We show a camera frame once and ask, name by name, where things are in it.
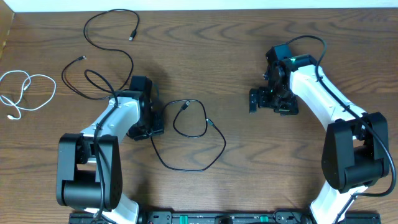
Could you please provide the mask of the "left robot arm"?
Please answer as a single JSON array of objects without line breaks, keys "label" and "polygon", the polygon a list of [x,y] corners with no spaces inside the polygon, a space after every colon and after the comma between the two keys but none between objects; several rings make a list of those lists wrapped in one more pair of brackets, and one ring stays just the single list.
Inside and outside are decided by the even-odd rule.
[{"label": "left robot arm", "polygon": [[139,205],[123,194],[119,145],[164,133],[153,111],[152,81],[134,76],[128,89],[112,93],[107,108],[78,134],[64,134],[58,144],[56,199],[109,223],[138,223]]}]

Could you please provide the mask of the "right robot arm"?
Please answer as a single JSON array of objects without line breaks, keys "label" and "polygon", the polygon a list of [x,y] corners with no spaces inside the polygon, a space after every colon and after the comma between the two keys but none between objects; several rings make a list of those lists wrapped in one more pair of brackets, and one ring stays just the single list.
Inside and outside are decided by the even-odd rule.
[{"label": "right robot arm", "polygon": [[310,204],[312,223],[346,221],[346,211],[379,179],[391,175],[390,194],[397,171],[388,149],[387,120],[381,113],[367,113],[337,89],[311,55],[294,56],[288,44],[267,53],[265,87],[249,92],[249,111],[270,108],[281,115],[296,115],[298,99],[311,109],[325,128],[322,172],[325,183]]}]

